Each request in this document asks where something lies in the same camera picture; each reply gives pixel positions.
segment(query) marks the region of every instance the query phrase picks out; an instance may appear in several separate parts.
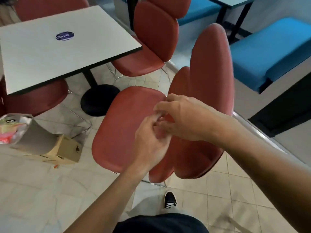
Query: shoelace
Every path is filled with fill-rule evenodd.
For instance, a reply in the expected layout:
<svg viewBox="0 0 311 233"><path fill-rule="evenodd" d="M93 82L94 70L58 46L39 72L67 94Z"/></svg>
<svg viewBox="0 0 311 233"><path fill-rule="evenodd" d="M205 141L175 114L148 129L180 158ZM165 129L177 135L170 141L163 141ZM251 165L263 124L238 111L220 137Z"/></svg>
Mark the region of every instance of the shoelace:
<svg viewBox="0 0 311 233"><path fill-rule="evenodd" d="M171 208L172 206L176 206L175 203L166 203L166 209Z"/></svg>

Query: black shirt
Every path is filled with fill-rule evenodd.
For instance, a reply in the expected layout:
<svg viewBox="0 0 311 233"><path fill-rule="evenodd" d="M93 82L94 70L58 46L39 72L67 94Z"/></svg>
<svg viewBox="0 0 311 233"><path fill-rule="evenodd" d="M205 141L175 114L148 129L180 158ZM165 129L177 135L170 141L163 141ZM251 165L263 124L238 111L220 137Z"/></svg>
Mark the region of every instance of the black shirt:
<svg viewBox="0 0 311 233"><path fill-rule="evenodd" d="M208 233L198 219L180 213L135 216L119 222L113 233Z"/></svg>

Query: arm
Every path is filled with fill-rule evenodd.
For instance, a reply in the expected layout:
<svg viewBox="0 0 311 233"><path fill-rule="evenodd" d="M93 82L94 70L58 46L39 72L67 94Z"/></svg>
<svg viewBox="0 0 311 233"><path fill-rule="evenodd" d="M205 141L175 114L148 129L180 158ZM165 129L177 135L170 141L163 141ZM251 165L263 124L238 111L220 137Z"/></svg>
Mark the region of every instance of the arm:
<svg viewBox="0 0 311 233"><path fill-rule="evenodd" d="M135 135L134 162L64 233L110 233L142 178L164 157L171 135L157 139L153 126L159 115L146 117Z"/></svg>
<svg viewBox="0 0 311 233"><path fill-rule="evenodd" d="M222 147L253 179L285 219L300 233L310 232L311 170L284 156L244 128L195 98L170 94L154 110L169 113L174 123L159 121L167 132Z"/></svg>

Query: black table leg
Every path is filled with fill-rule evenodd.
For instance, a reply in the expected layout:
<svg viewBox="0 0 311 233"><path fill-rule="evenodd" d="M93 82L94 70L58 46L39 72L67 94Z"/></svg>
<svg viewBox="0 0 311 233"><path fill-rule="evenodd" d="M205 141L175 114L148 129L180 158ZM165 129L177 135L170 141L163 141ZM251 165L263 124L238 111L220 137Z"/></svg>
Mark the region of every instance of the black table leg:
<svg viewBox="0 0 311 233"><path fill-rule="evenodd" d="M131 30L134 31L134 11L138 0L126 0Z"/></svg>
<svg viewBox="0 0 311 233"><path fill-rule="evenodd" d="M226 6L222 6L216 19L216 23L222 24L227 11Z"/></svg>
<svg viewBox="0 0 311 233"><path fill-rule="evenodd" d="M95 78L94 78L94 76L93 76L93 74L92 74L90 69L85 69L85 70L82 71L82 73L83 73L84 77L86 78L87 82L89 83L89 85L91 87L98 86L98 84L97 84L97 82L96 82L96 80L95 80Z"/></svg>
<svg viewBox="0 0 311 233"><path fill-rule="evenodd" d="M247 15L249 9L251 8L252 4L253 3L251 2L251 3L248 3L244 6L243 11L242 11L238 21L236 22L235 26L232 28L231 35L228 38L229 43L232 43L234 41L235 35L238 33L238 31L239 31L246 15Z"/></svg>
<svg viewBox="0 0 311 233"><path fill-rule="evenodd" d="M106 115L120 90L112 85L98 85L90 69L85 69L82 72L91 89L88 89L82 96L81 109L84 113L94 117Z"/></svg>

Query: black shoe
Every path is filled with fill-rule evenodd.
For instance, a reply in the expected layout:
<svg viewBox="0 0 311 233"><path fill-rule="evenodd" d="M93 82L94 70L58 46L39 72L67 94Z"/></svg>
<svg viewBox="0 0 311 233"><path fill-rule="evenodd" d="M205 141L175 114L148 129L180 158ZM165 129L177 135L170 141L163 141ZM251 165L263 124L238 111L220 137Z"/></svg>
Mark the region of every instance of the black shoe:
<svg viewBox="0 0 311 233"><path fill-rule="evenodd" d="M176 206L176 205L177 205L177 201L176 201L176 198L173 192L171 191L166 192L164 196L164 208L169 209L172 206Z"/></svg>

